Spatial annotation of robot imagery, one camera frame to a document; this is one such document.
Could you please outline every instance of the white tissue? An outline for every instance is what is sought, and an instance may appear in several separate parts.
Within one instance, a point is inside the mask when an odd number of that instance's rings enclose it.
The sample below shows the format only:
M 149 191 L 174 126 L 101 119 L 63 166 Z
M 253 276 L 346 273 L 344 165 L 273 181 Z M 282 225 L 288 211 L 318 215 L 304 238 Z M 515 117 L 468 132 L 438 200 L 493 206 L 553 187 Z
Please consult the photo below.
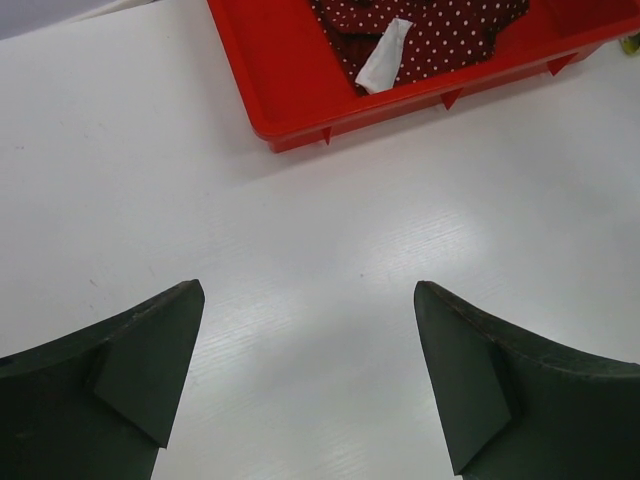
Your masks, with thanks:
M 358 85 L 369 93 L 384 92 L 393 88 L 402 62 L 404 39 L 412 25 L 412 22 L 400 18 L 391 21 L 378 46 L 358 73 Z

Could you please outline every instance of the white table surface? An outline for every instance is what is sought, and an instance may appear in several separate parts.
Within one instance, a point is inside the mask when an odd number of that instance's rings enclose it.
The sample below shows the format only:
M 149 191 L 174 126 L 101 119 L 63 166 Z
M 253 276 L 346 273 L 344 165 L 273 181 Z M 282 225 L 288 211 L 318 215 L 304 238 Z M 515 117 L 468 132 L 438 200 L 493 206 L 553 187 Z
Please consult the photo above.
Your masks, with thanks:
M 60 22 L 78 21 L 152 0 L 0 0 L 0 40 Z
M 412 307 L 432 279 L 640 361 L 640 60 L 271 154 L 203 0 L 0 42 L 0 356 L 190 278 L 154 480 L 451 479 Z

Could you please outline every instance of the red bin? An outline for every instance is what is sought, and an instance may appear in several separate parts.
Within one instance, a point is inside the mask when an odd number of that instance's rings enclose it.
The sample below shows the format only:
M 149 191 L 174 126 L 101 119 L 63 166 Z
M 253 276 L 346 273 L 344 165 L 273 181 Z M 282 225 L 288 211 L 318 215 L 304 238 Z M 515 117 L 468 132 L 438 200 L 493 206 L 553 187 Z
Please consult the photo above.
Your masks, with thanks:
M 358 96 L 308 0 L 208 0 L 255 133 L 274 152 L 550 72 L 640 31 L 640 0 L 530 0 L 482 64 Z

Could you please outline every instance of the polka dot cloth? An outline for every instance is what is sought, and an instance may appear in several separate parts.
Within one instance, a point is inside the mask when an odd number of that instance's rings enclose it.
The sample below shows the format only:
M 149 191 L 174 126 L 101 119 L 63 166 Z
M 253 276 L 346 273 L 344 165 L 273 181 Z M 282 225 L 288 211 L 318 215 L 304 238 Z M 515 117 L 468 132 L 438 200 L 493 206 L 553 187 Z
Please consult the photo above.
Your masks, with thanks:
M 310 1 L 354 82 L 389 23 L 394 18 L 413 22 L 396 87 L 488 60 L 496 36 L 529 11 L 529 0 Z

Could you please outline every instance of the yellow object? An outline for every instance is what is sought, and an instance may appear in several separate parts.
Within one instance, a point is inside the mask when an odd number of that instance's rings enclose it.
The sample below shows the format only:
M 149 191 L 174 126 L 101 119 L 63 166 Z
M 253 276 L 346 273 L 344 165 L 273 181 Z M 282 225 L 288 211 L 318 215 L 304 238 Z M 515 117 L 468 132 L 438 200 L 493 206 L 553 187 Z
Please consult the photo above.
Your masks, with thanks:
M 620 45 L 627 55 L 637 54 L 640 52 L 640 34 L 621 39 Z

